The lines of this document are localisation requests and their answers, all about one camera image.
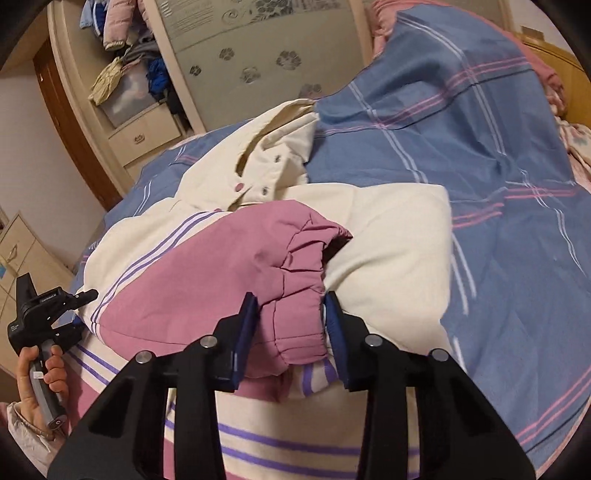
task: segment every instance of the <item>person's hand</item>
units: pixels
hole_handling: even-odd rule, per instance
[[[51,347],[51,353],[53,356],[45,362],[47,373],[43,377],[43,380],[49,385],[50,390],[61,395],[62,401],[65,403],[69,391],[66,383],[66,369],[64,367],[64,361],[61,358],[63,352],[58,345],[54,345]],[[17,385],[18,393],[21,397],[21,415],[27,422],[42,432],[49,433],[29,378],[30,363],[37,359],[38,355],[38,347],[23,347],[18,357]]]

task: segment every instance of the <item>gray handle grip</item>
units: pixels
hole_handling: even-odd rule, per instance
[[[67,417],[66,409],[62,406],[59,396],[52,392],[49,385],[43,380],[43,375],[47,373],[45,362],[51,358],[51,347],[53,340],[45,341],[39,348],[39,356],[29,367],[29,378],[35,393],[37,403],[41,408],[41,414],[47,428],[55,430],[61,427]]]

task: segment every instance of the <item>jacket cuff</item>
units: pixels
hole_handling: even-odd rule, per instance
[[[114,51],[114,50],[119,50],[120,48],[125,47],[125,44],[126,44],[125,40],[117,40],[117,41],[112,41],[112,42],[105,41],[103,43],[103,46],[106,51]]]
[[[20,402],[14,402],[12,404],[9,405],[8,408],[12,407],[14,410],[14,413],[16,414],[18,420],[25,426],[27,427],[29,430],[31,430],[35,435],[39,435],[40,437],[45,438],[46,440],[49,440],[50,442],[52,442],[56,435],[53,432],[44,432],[43,430],[38,429],[37,427],[35,427],[32,423],[29,423],[25,417],[22,416],[21,413],[21,403]]]

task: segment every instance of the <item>finger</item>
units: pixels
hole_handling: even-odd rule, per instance
[[[39,355],[39,348],[34,347],[23,347],[21,353],[18,356],[16,376],[17,376],[17,387],[18,393],[21,397],[21,401],[28,401],[29,399],[35,399],[35,393],[33,392],[33,386],[29,379],[29,366],[30,363],[35,360]]]
[[[61,346],[59,345],[52,345],[51,353],[57,356],[62,356],[64,354],[64,352],[61,350]]]
[[[66,371],[63,368],[54,368],[53,370],[49,371],[45,375],[43,375],[43,380],[46,384],[51,385],[53,382],[57,382],[58,380],[65,380],[66,379]]]
[[[64,361],[60,356],[52,356],[47,362],[45,362],[45,368],[51,370],[53,368],[64,368]]]
[[[64,380],[58,380],[57,382],[53,382],[49,385],[49,389],[52,392],[61,394],[64,401],[67,400],[68,395],[68,384]]]

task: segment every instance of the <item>wooden door frame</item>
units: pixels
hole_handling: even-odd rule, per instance
[[[122,198],[92,151],[61,83],[49,39],[33,58],[37,82],[57,133],[80,175],[105,210]]]

